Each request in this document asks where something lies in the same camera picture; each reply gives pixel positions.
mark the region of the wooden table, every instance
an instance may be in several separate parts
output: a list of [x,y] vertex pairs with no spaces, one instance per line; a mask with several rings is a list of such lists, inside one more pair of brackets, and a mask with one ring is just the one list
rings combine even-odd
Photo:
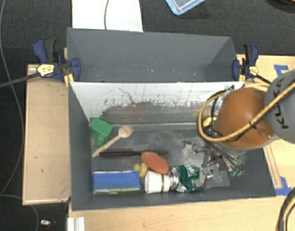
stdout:
[[[295,57],[260,56],[259,74],[272,81],[274,65],[295,68]],[[35,72],[29,65],[28,73]],[[53,79],[29,80],[26,91],[26,142],[23,204],[66,202],[70,195],[69,148],[66,139],[66,87]],[[289,187],[295,186],[295,145],[278,140],[265,148],[274,157],[271,171],[274,184],[279,175]],[[86,230],[128,231],[272,231],[275,229],[284,196],[125,209],[72,212],[85,217]],[[290,216],[295,231],[295,210]]]

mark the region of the white panel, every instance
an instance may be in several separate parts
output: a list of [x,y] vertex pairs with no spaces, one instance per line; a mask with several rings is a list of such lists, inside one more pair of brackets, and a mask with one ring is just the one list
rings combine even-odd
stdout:
[[243,82],[71,83],[87,119],[101,116],[110,107],[125,107],[132,103],[152,103],[165,107],[203,104],[215,92],[232,85],[237,89]]

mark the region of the orange toy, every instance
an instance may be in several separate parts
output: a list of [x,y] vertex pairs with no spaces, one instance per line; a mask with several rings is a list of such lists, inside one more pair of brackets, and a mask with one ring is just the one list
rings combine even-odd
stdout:
[[153,171],[160,174],[168,173],[167,161],[155,152],[143,152],[141,155],[143,162]]

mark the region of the blue sponge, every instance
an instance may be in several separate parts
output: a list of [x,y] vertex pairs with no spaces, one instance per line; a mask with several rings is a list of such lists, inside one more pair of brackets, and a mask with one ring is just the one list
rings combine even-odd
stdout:
[[138,192],[140,189],[137,170],[93,173],[93,193]]

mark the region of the black floor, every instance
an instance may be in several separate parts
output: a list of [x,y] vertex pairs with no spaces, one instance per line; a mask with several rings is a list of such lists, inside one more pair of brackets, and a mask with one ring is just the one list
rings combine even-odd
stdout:
[[[0,11],[3,0],[0,0]],[[164,0],[140,0],[144,31],[231,36],[237,53],[244,43],[255,43],[260,54],[295,55],[295,4],[277,0],[207,0],[181,16],[174,15]],[[35,61],[31,44],[40,37],[56,38],[66,46],[65,29],[71,26],[71,0],[6,0],[1,41],[12,79],[26,74]],[[0,52],[0,81],[7,75]],[[25,85],[15,90],[22,110]],[[0,89],[0,192],[11,176],[20,154],[20,116],[11,88]],[[22,162],[4,194],[21,196]],[[54,220],[51,230],[65,229],[66,205],[36,206],[39,219]],[[18,199],[0,198],[0,231],[35,230],[37,219]]]

